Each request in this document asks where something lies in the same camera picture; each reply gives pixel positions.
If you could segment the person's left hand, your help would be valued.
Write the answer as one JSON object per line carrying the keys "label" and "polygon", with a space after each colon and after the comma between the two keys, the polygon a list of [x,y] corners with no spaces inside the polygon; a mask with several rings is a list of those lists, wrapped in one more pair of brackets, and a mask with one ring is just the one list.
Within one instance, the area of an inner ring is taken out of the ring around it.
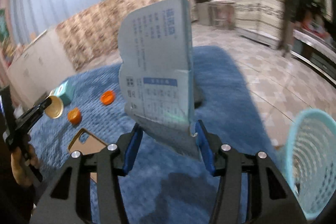
{"label": "person's left hand", "polygon": [[[39,169],[40,162],[39,159],[35,153],[34,147],[30,144],[31,137],[30,135],[26,135],[26,140],[28,143],[28,153],[31,157],[29,163],[34,166],[35,168]],[[15,181],[18,185],[28,188],[33,184],[33,181],[29,177],[26,168],[23,164],[24,157],[22,156],[21,149],[17,147],[12,153],[11,153],[11,169],[14,176]]]}

